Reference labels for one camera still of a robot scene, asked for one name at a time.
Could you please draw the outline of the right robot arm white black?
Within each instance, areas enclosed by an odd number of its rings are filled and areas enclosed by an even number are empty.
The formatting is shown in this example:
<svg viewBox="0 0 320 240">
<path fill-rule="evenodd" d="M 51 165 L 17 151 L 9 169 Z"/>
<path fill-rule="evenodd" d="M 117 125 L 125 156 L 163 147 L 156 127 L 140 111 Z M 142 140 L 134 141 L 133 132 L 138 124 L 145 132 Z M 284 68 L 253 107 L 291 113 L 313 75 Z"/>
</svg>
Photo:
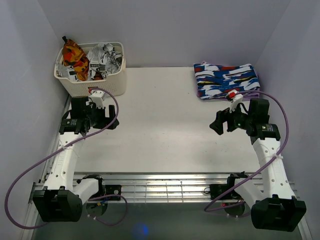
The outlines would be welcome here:
<svg viewBox="0 0 320 240">
<path fill-rule="evenodd" d="M 256 229 L 293 232 L 304 217 L 307 207 L 298 200 L 286 175 L 281 151 L 284 143 L 276 124 L 269 122 L 270 103 L 266 99 L 251 99 L 247 112 L 242 112 L 242 103 L 232 105 L 216 113 L 210 128 L 218 135 L 227 131 L 245 130 L 256 153 L 262 174 L 263 190 L 259 190 L 252 179 L 255 173 L 232 173 L 227 179 L 226 189 L 213 201 L 228 195 L 232 199 L 239 196 L 250 207 L 250 217 Z"/>
</svg>

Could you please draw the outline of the newspaper print trousers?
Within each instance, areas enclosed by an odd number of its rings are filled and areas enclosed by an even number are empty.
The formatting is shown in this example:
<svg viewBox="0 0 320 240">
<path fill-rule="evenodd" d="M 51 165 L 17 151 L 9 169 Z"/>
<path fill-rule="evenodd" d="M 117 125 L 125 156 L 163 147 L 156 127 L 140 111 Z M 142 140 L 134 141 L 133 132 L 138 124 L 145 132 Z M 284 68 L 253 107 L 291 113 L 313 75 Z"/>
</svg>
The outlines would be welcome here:
<svg viewBox="0 0 320 240">
<path fill-rule="evenodd" d="M 89 60 L 88 80 L 86 81 L 104 80 L 107 75 L 117 73 L 121 68 L 123 54 L 116 51 L 110 43 L 99 43 L 85 54 Z M 64 66 L 63 55 L 62 62 L 57 61 L 55 67 L 59 77 L 68 78 L 71 82 L 82 82 L 77 79 L 72 66 Z"/>
</svg>

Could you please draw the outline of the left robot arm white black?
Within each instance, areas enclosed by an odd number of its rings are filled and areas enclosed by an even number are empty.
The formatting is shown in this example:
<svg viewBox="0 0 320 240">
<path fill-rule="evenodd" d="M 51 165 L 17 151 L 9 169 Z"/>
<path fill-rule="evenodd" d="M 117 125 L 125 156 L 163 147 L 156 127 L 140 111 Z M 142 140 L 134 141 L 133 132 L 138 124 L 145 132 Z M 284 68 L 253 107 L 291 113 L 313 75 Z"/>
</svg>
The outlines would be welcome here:
<svg viewBox="0 0 320 240">
<path fill-rule="evenodd" d="M 77 222 L 87 200 L 100 200 L 106 195 L 106 187 L 97 174 L 87 175 L 74 185 L 76 163 L 89 130 L 114 130 L 119 125 L 114 105 L 109 105 L 108 113 L 105 112 L 106 97 L 101 90 L 90 96 L 73 97 L 70 110 L 61 119 L 58 147 L 62 151 L 54 157 L 43 188 L 32 197 L 46 223 Z"/>
</svg>

